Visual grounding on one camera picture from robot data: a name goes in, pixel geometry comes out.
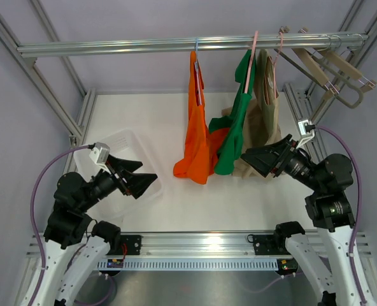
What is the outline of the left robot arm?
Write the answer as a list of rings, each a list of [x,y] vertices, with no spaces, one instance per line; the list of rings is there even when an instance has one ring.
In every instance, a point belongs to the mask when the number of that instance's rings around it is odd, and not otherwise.
[[[114,191],[138,199],[157,180],[139,173],[140,161],[108,156],[90,180],[77,172],[63,175],[54,193],[55,203],[42,235],[36,235],[41,261],[22,305],[73,305],[98,262],[107,254],[125,251],[121,229],[106,221],[96,223],[80,247],[93,219],[88,210]]]

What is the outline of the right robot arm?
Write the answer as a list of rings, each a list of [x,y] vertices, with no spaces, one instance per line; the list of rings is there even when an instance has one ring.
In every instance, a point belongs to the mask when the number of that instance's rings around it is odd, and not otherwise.
[[[352,212],[345,194],[353,184],[351,159],[331,154],[314,163],[291,135],[274,144],[247,149],[241,158],[263,177],[285,173],[313,191],[305,199],[305,208],[329,262],[320,259],[297,221],[275,227],[273,246],[296,260],[317,296],[317,304],[376,305],[355,245],[358,215]]]

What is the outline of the orange t shirt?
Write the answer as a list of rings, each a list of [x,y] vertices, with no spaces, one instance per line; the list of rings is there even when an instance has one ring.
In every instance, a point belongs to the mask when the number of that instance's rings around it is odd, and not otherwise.
[[[221,146],[228,129],[225,128],[211,134],[206,124],[206,102],[204,98],[204,82],[199,65],[201,96],[203,105],[197,106],[195,88],[194,61],[195,52],[190,53],[190,78],[188,83],[188,124],[185,136],[183,159],[173,168],[177,178],[190,179],[197,184],[205,185],[208,177],[214,174],[218,161],[217,150]]]

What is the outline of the light blue wire hanger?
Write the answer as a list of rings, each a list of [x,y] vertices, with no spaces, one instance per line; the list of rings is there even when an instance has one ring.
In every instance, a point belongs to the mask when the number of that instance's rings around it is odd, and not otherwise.
[[[203,99],[201,96],[201,82],[200,82],[200,76],[199,76],[199,62],[198,62],[198,49],[199,49],[199,38],[196,38],[194,52],[195,52],[195,61],[194,61],[194,72],[195,72],[195,88],[196,88],[196,94],[197,94],[197,106],[203,105]]]

